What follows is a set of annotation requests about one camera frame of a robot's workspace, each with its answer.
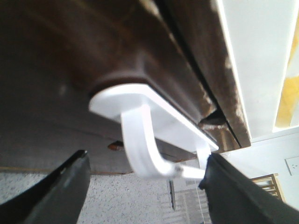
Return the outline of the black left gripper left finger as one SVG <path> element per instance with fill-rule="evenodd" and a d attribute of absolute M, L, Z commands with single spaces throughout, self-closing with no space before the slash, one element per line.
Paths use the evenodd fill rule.
<path fill-rule="evenodd" d="M 0 206 L 2 224 L 75 224 L 90 184 L 88 153 L 78 150 L 40 182 Z"/>

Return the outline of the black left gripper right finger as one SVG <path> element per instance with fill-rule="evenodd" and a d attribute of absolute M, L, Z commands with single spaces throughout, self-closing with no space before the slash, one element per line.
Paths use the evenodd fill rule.
<path fill-rule="evenodd" d="M 298 210 L 275 198 L 219 154 L 211 154 L 199 188 L 214 224 L 297 224 Z"/>

